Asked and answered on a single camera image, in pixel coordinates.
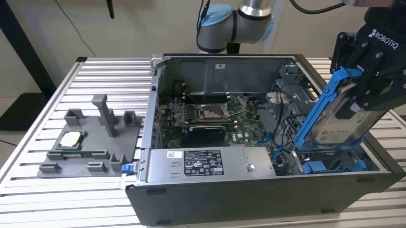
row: cable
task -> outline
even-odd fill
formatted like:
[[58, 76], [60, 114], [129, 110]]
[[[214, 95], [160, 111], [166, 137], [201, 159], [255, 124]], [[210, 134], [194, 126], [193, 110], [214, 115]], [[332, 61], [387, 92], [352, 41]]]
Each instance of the cable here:
[[200, 8], [198, 8], [198, 15], [197, 15], [197, 33], [196, 33], [196, 46], [198, 47], [198, 42], [197, 42], [197, 39], [198, 39], [198, 33], [200, 33], [200, 28], [201, 28], [201, 24], [202, 24], [202, 19], [205, 17], [205, 14], [206, 14], [206, 11], [208, 11], [208, 7], [209, 7], [209, 0], [206, 0], [206, 3], [204, 5], [204, 8], [201, 9], [202, 7], [202, 2], [204, 0], [201, 0], [201, 3], [200, 3]]
[[81, 35], [80, 35], [80, 32], [78, 32], [78, 30], [77, 30], [77, 28], [76, 28], [76, 26], [74, 26], [74, 24], [73, 24], [72, 20], [69, 19], [69, 17], [68, 17], [68, 15], [66, 15], [66, 13], [64, 12], [62, 7], [60, 6], [60, 4], [58, 4], [57, 0], [54, 0], [54, 3], [56, 3], [56, 5], [57, 5], [58, 9], [61, 10], [61, 12], [62, 12], [62, 14], [64, 14], [65, 18], [68, 18], [68, 20], [69, 20], [69, 22], [70, 22], [70, 24], [72, 24], [72, 26], [73, 26], [73, 28], [74, 28], [74, 30], [76, 30], [76, 33], [77, 33], [77, 35], [78, 35], [78, 38], [80, 38], [81, 42], [82, 42], [82, 43], [84, 43], [84, 45], [88, 47], [88, 49], [89, 49], [90, 53], [92, 53], [92, 54], [93, 54], [93, 56], [96, 57], [96, 54], [94, 54], [93, 50], [89, 48], [88, 44], [84, 42], [82, 37], [81, 37]]
[[288, 115], [285, 118], [287, 119], [291, 119], [291, 118], [295, 118], [295, 117], [299, 117], [299, 116], [303, 116], [303, 115], [308, 115], [309, 113], [300, 113], [300, 114], [295, 114], [295, 115]]
[[13, 144], [13, 143], [10, 143], [10, 142], [7, 142], [7, 141], [3, 141], [3, 140], [1, 140], [1, 139], [0, 139], [0, 142], [6, 143], [6, 144], [9, 144], [9, 145], [11, 145], [11, 146], [17, 146], [15, 144]]
[[272, 157], [272, 161], [276, 159], [279, 152], [283, 150], [284, 146], [279, 147], [275, 151], [273, 157]]
[[281, 123], [281, 117], [283, 117], [283, 99], [281, 99], [281, 93], [285, 94], [287, 96], [289, 96], [285, 92], [281, 91], [281, 89], [284, 88], [284, 86], [288, 86], [288, 85], [295, 85], [295, 86], [299, 86], [300, 88], [303, 88], [297, 83], [285, 83], [277, 90], [276, 93], [279, 93], [279, 97], [280, 97], [280, 109], [279, 109], [279, 117], [277, 117], [277, 121], [276, 121], [276, 127], [273, 129], [273, 132], [272, 132], [272, 143], [273, 145], [280, 148], [281, 145], [279, 145], [275, 141], [275, 135], [276, 135], [276, 131], [279, 129], [279, 126], [280, 126], [280, 123]]
[[320, 14], [320, 13], [325, 13], [333, 9], [337, 9], [339, 7], [343, 7], [345, 4], [341, 2], [341, 3], [337, 3], [336, 5], [332, 5], [332, 6], [328, 6], [323, 9], [319, 9], [319, 10], [307, 10], [307, 9], [303, 9], [297, 3], [295, 2], [295, 0], [289, 0], [291, 2], [291, 5], [296, 8], [296, 10], [299, 10], [301, 13], [304, 14]]
[[197, 22], [196, 22], [196, 31], [198, 31], [198, 25], [200, 25], [200, 13], [201, 13], [201, 8], [202, 8], [202, 2], [204, 2], [204, 0], [201, 0], [201, 3], [200, 3], [200, 8], [198, 8], [198, 15], [197, 15]]
[[255, 145], [253, 145], [253, 147], [257, 147], [257, 145], [260, 144], [260, 143], [267, 143], [269, 140], [271, 140], [271, 132], [267, 132], [265, 133], [265, 140], [264, 141], [257, 141], [256, 143], [255, 143]]

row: power cord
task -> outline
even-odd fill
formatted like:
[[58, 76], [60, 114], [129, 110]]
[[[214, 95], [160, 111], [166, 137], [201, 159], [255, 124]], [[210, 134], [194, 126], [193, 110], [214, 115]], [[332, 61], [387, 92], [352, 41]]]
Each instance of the power cord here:
[[93, 56], [96, 57], [96, 54], [94, 54], [93, 50], [89, 48], [88, 44], [84, 42], [82, 37], [81, 37], [81, 35], [80, 35], [80, 32], [78, 32], [78, 30], [77, 30], [77, 28], [76, 28], [76, 26], [74, 26], [74, 24], [73, 24], [70, 18], [68, 17], [66, 13], [64, 12], [62, 7], [60, 6], [57, 0], [54, 0], [54, 3], [56, 3], [56, 5], [57, 5], [58, 9], [61, 10], [61, 12], [62, 12], [65, 18], [68, 18], [68, 20], [69, 20], [69, 22], [70, 22], [70, 24], [72, 24], [72, 26], [73, 26], [73, 28], [74, 28], [74, 30], [76, 30], [76, 33], [77, 33], [77, 35], [78, 35], [78, 38], [80, 38], [81, 42], [82, 42], [84, 45], [88, 47], [90, 53], [92, 53]]
[[0, 139], [0, 142], [6, 143], [6, 144], [9, 144], [9, 145], [11, 145], [11, 146], [17, 146], [15, 144], [13, 144], [13, 143], [10, 143], [10, 142], [7, 142], [7, 141], [3, 141], [3, 140], [1, 140], [1, 139]]
[[333, 9], [337, 9], [339, 7], [343, 7], [345, 4], [341, 2], [341, 3], [337, 3], [336, 5], [332, 5], [332, 6], [328, 6], [323, 9], [319, 9], [319, 10], [307, 10], [307, 9], [303, 9], [297, 3], [295, 2], [295, 0], [289, 0], [291, 2], [291, 5], [296, 8], [296, 10], [299, 10], [301, 13], [304, 14], [320, 14], [320, 13], [325, 13]]
[[202, 8], [202, 2], [204, 2], [204, 0], [201, 0], [201, 3], [200, 3], [198, 15], [197, 15], [197, 23], [196, 23], [196, 29], [197, 29], [197, 33], [196, 33], [196, 46], [198, 46], [197, 39], [198, 39], [200, 28], [201, 28], [202, 19], [204, 19], [205, 15], [206, 15], [208, 7], [209, 7], [209, 0], [206, 0], [204, 8]]

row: black cable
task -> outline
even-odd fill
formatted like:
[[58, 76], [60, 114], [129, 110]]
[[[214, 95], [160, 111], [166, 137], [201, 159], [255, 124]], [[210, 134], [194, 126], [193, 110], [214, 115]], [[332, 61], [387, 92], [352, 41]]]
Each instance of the black cable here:
[[288, 115], [285, 118], [287, 119], [291, 119], [291, 118], [295, 118], [295, 117], [299, 117], [299, 116], [303, 116], [303, 115], [308, 115], [309, 113], [300, 113], [300, 114], [295, 114], [295, 115]]
[[283, 145], [279, 145], [275, 141], [275, 135], [276, 135], [276, 131], [279, 129], [279, 126], [280, 126], [280, 123], [281, 123], [281, 117], [283, 117], [283, 99], [281, 99], [281, 93], [285, 94], [287, 96], [289, 96], [285, 92], [281, 91], [281, 89], [284, 88], [284, 86], [288, 86], [288, 85], [295, 85], [295, 86], [299, 86], [300, 88], [303, 88], [297, 83], [285, 83], [277, 90], [276, 93], [279, 93], [279, 99], [280, 99], [280, 109], [279, 109], [279, 117], [277, 117], [277, 121], [276, 121], [276, 127], [273, 129], [273, 132], [272, 132], [272, 143], [273, 145], [276, 146], [276, 148], [281, 147]]
[[6, 143], [6, 144], [9, 144], [9, 145], [11, 145], [11, 146], [17, 146], [15, 144], [13, 144], [13, 143], [10, 143], [10, 142], [7, 142], [7, 141], [3, 141], [3, 140], [1, 140], [1, 139], [0, 139], [0, 142]]
[[198, 39], [200, 28], [201, 28], [202, 19], [204, 19], [204, 17], [205, 17], [205, 14], [206, 14], [206, 11], [208, 11], [208, 7], [209, 7], [209, 0], [206, 0], [206, 3], [205, 3], [205, 5], [204, 5], [204, 8], [201, 9], [201, 7], [202, 7], [202, 2], [204, 2], [204, 0], [201, 0], [200, 8], [198, 8], [198, 15], [197, 15], [196, 46], [198, 46], [197, 39]]
[[265, 103], [267, 103], [267, 99], [256, 100], [256, 101], [253, 101], [253, 107], [257, 107], [259, 105], [263, 105]]
[[84, 45], [88, 47], [90, 53], [92, 53], [93, 56], [96, 57], [96, 54], [94, 54], [93, 50], [89, 48], [88, 44], [84, 42], [82, 37], [81, 37], [81, 35], [80, 35], [80, 32], [78, 32], [78, 30], [77, 30], [77, 28], [76, 28], [76, 26], [74, 26], [74, 24], [73, 24], [70, 18], [68, 17], [66, 13], [64, 12], [62, 7], [60, 6], [57, 0], [54, 0], [54, 3], [56, 3], [56, 5], [57, 5], [58, 9], [61, 10], [61, 12], [62, 12], [65, 18], [68, 18], [68, 20], [69, 20], [69, 22], [70, 22], [70, 24], [72, 24], [72, 26], [73, 26], [73, 28], [74, 28], [74, 30], [76, 30], [76, 33], [77, 33], [77, 35], [78, 35], [78, 38], [80, 38], [81, 42], [82, 42]]
[[200, 8], [198, 8], [197, 22], [196, 22], [196, 31], [198, 31], [198, 25], [200, 25], [200, 13], [201, 13], [201, 8], [202, 8], [202, 2], [204, 2], [204, 0], [201, 0], [201, 3], [200, 3]]
[[304, 14], [320, 14], [320, 13], [325, 13], [333, 9], [337, 9], [339, 7], [343, 7], [345, 4], [341, 2], [341, 3], [337, 3], [336, 5], [332, 5], [332, 6], [328, 6], [323, 9], [319, 9], [319, 10], [307, 10], [307, 9], [303, 9], [297, 3], [295, 2], [295, 0], [289, 0], [291, 2], [291, 5], [296, 8], [296, 10], [299, 10], [301, 13]]

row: black pole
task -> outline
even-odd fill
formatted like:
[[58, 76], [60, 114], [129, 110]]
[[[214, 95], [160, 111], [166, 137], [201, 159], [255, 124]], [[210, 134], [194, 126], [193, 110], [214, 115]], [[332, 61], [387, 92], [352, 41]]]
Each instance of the black pole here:
[[44, 97], [49, 100], [56, 90], [54, 84], [6, 0], [0, 0], [0, 28], [27, 72], [30, 73]]
[[113, 0], [106, 0], [106, 8], [108, 8], [109, 18], [114, 19]]
[[237, 54], [240, 52], [240, 43], [226, 43], [226, 54]]
[[0, 130], [26, 131], [56, 90], [6, 0], [0, 0], [0, 29], [41, 93], [22, 93], [0, 117]]

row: white wall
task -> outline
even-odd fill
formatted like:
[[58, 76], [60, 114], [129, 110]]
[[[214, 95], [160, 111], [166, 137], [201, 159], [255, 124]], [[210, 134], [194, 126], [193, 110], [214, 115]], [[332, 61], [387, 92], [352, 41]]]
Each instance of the white wall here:
[[[77, 56], [90, 52], [53, 0], [9, 0], [26, 36], [58, 83]], [[213, 0], [229, 3], [239, 0]], [[109, 19], [104, 0], [58, 0], [97, 57], [149, 57], [152, 53], [196, 53], [198, 0], [113, 0]], [[261, 45], [244, 45], [260, 53]]]
[[38, 92], [38, 87], [0, 30], [0, 98]]
[[[272, 53], [303, 54], [305, 57], [331, 57], [336, 34], [356, 32], [363, 26], [367, 8], [340, 7], [316, 15], [300, 13], [285, 1]], [[336, 4], [337, 0], [296, 0], [309, 10]]]

